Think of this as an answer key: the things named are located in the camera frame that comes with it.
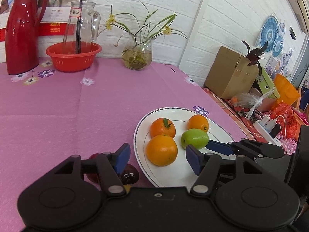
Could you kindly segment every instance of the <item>red plastic basket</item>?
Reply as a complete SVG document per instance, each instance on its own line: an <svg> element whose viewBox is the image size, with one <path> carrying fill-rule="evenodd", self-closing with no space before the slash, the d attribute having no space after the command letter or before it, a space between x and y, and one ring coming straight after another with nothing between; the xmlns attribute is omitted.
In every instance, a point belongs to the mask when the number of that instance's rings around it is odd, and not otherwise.
<svg viewBox="0 0 309 232"><path fill-rule="evenodd" d="M101 52L99 44L91 43L91 51L80 54L62 54L63 43L53 44L46 49L46 54L52 59L57 70L65 72L80 71L89 68L97 53Z"/></svg>

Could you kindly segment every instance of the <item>green fruit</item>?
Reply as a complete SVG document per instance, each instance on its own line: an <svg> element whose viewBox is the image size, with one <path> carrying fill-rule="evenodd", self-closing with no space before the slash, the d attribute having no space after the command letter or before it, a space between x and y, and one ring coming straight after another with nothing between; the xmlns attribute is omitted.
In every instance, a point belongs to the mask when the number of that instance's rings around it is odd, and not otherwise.
<svg viewBox="0 0 309 232"><path fill-rule="evenodd" d="M200 129L189 129L181 136L181 145L186 149L187 145L194 145L195 148L201 149L209 142L208 134Z"/></svg>

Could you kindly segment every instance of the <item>printed flower on tablecloth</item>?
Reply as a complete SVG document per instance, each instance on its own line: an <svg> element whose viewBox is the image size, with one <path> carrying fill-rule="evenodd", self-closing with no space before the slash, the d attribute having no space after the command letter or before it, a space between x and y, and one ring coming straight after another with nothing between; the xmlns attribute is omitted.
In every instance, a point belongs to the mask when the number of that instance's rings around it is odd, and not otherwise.
<svg viewBox="0 0 309 232"><path fill-rule="evenodd" d="M93 85L95 83L95 81L91 78L83 78L81 81L80 81L81 84L84 84L84 85L87 85L87 86L90 86L90 85Z"/></svg>
<svg viewBox="0 0 309 232"><path fill-rule="evenodd" d="M189 77L185 77L185 81L188 83L188 84L193 84L193 85L197 85L197 83L194 82L194 80L192 78L189 78Z"/></svg>
<svg viewBox="0 0 309 232"><path fill-rule="evenodd" d="M202 114L206 117L209 115L209 111L205 110L205 108L203 108L203 107L194 106L193 109L194 109L195 112Z"/></svg>
<svg viewBox="0 0 309 232"><path fill-rule="evenodd" d="M49 77L49 76L52 76L52 75L54 75L54 73L55 73L55 70L51 70L51 69L49 69L49 70L43 70L43 71L41 71L39 74L38 74L38 77L40 77L40 78L44 78L44 77Z"/></svg>
<svg viewBox="0 0 309 232"><path fill-rule="evenodd" d="M24 82L24 85L30 85L33 84L35 82L37 82L39 79L36 77L32 77L32 78L27 78L27 80Z"/></svg>
<svg viewBox="0 0 309 232"><path fill-rule="evenodd" d="M49 61L46 61L44 63L41 63L40 65L43 66L43 67L48 67L48 66L52 66L53 63L52 63L52 61L49 60Z"/></svg>
<svg viewBox="0 0 309 232"><path fill-rule="evenodd" d="M27 78L29 76L30 72L25 72L19 75L15 75L11 78L12 82L18 82L20 80L24 80L25 78Z"/></svg>

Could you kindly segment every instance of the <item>blue gripper pad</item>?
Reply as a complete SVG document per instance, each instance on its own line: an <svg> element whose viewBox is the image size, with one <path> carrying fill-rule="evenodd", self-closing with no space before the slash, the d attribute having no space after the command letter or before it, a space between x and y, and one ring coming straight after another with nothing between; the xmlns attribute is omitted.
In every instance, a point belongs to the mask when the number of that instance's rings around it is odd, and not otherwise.
<svg viewBox="0 0 309 232"><path fill-rule="evenodd" d="M194 146L188 145L186 148L186 159L189 162L193 172L199 176L204 168L204 154L198 151Z"/></svg>
<svg viewBox="0 0 309 232"><path fill-rule="evenodd" d="M206 145L206 148L228 156L234 154L234 152L230 149L230 146L228 144L213 140L209 140L208 144Z"/></svg>
<svg viewBox="0 0 309 232"><path fill-rule="evenodd" d="M124 143L114 154L116 157L114 170L117 174L123 172L131 155L131 148L128 143Z"/></svg>

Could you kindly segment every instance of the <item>pitcher label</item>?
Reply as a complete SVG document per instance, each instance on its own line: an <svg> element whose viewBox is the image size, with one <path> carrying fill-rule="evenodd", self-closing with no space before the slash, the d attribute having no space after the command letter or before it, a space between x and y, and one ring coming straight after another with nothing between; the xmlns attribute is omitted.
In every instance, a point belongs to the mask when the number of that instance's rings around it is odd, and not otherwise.
<svg viewBox="0 0 309 232"><path fill-rule="evenodd" d="M81 8L71 8L70 17L81 17Z"/></svg>

